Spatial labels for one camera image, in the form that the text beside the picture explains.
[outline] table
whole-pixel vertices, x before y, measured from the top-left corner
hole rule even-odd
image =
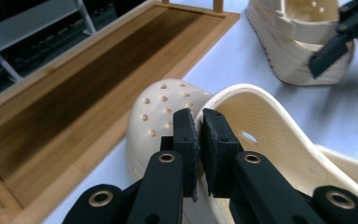
[[[212,1],[172,2],[212,8]],[[187,73],[184,80],[211,93],[237,83],[261,87],[283,105],[312,142],[358,159],[358,48],[348,74],[336,86],[284,84],[272,74],[263,48],[245,17],[247,4],[246,0],[225,1],[225,11],[239,12],[239,21]],[[92,186],[102,183],[122,189],[129,186],[132,180],[125,160],[125,144],[123,139],[44,223],[61,223],[81,193]]]

